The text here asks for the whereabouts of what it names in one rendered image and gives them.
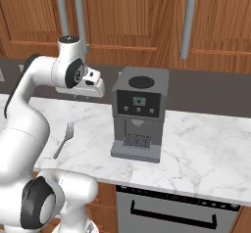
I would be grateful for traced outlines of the silver dishwasher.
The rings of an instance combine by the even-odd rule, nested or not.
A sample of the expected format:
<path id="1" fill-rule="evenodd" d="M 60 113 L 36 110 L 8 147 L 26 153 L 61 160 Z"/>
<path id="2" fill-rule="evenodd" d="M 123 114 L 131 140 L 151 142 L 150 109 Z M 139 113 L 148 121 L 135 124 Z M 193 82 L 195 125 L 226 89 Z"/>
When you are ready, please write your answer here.
<path id="1" fill-rule="evenodd" d="M 191 198 L 170 193 L 116 186 L 118 233 L 229 233 L 240 205 Z M 169 222 L 130 213 L 131 201 L 135 208 L 202 221 L 217 217 L 216 230 Z"/>

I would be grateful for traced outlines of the silver fork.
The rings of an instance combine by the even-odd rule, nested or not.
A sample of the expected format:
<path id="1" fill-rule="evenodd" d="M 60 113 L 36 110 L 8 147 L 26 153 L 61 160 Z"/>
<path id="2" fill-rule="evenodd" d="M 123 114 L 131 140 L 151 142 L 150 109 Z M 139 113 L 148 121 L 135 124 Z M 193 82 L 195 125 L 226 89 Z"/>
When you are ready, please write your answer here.
<path id="1" fill-rule="evenodd" d="M 65 143 L 68 141 L 68 140 L 71 140 L 72 138 L 74 137 L 74 124 L 72 122 L 69 122 L 67 124 L 67 128 L 66 128 L 66 132 L 65 132 L 65 137 L 62 141 L 62 143 L 60 144 L 60 146 L 58 147 L 57 151 L 55 152 L 53 158 L 54 159 L 57 159 L 59 154 L 61 153 Z"/>

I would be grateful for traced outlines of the wooden cupboard door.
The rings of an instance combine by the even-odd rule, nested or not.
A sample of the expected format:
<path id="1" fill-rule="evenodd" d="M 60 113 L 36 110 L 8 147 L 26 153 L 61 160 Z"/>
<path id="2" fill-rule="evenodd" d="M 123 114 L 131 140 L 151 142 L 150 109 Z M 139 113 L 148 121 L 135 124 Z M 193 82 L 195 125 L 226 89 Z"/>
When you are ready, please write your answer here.
<path id="1" fill-rule="evenodd" d="M 57 0 L 0 0 L 0 41 L 7 58 L 56 57 L 61 36 Z"/>
<path id="2" fill-rule="evenodd" d="M 83 0 L 87 62 L 165 68 L 174 0 Z"/>
<path id="3" fill-rule="evenodd" d="M 251 73 L 251 0 L 196 0 L 188 57 L 180 56 L 186 0 L 176 0 L 172 65 Z"/>

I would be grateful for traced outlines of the wooden base cupboard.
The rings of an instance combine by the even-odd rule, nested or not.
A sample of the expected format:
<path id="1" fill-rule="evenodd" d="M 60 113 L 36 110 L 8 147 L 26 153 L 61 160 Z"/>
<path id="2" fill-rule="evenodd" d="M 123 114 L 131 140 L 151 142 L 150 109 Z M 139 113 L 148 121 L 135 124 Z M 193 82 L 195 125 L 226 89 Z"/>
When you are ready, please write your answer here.
<path id="1" fill-rule="evenodd" d="M 244 207 L 233 233 L 251 233 L 251 207 Z"/>
<path id="2" fill-rule="evenodd" d="M 97 225 L 100 233 L 118 233 L 116 186 L 98 183 L 98 195 L 86 206 L 89 218 Z"/>

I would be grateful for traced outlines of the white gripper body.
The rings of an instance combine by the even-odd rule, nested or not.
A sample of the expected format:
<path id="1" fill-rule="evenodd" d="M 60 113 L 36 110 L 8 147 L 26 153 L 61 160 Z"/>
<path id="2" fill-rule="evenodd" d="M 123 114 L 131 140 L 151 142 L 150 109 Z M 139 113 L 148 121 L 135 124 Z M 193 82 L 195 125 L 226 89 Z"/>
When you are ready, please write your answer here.
<path id="1" fill-rule="evenodd" d="M 102 78 L 99 78 L 97 82 L 82 80 L 72 89 L 57 87 L 56 91 L 72 95 L 102 98 L 105 94 L 105 85 Z"/>

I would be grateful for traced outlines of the grey coffee machine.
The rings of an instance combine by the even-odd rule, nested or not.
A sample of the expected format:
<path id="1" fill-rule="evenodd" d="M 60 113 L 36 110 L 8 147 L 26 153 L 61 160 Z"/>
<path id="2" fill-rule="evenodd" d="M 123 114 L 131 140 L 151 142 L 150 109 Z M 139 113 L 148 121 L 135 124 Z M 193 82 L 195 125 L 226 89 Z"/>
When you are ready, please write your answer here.
<path id="1" fill-rule="evenodd" d="M 112 157 L 160 161 L 169 75 L 164 69 L 123 69 L 112 89 Z"/>

